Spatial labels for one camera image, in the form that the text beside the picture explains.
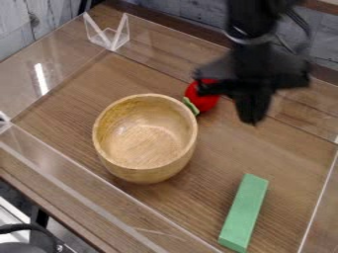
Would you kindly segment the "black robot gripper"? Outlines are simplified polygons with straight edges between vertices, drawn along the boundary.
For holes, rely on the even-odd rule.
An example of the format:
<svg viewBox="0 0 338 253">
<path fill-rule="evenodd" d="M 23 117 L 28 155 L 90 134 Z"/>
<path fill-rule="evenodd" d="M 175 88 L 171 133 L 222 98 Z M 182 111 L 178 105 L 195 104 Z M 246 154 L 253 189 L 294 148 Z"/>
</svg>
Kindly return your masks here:
<svg viewBox="0 0 338 253">
<path fill-rule="evenodd" d="M 307 44 L 283 51 L 269 43 L 238 45 L 192 71 L 196 97 L 233 97 L 239 120 L 255 126 L 267 115 L 277 90 L 310 83 Z"/>
</svg>

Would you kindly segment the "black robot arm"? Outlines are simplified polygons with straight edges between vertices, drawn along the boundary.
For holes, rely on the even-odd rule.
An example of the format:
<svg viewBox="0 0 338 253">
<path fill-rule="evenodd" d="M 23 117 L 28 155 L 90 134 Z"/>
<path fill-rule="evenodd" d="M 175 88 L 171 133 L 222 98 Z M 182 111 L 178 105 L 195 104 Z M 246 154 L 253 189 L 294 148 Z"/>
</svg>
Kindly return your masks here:
<svg viewBox="0 0 338 253">
<path fill-rule="evenodd" d="M 224 95 L 235 102 L 239 120 L 255 125 L 267 115 L 273 96 L 310 84 L 309 43 L 290 51 L 274 46 L 279 19 L 287 15 L 306 34 L 310 28 L 294 12 L 302 0 L 227 0 L 224 35 L 231 50 L 192 72 L 196 95 Z"/>
</svg>

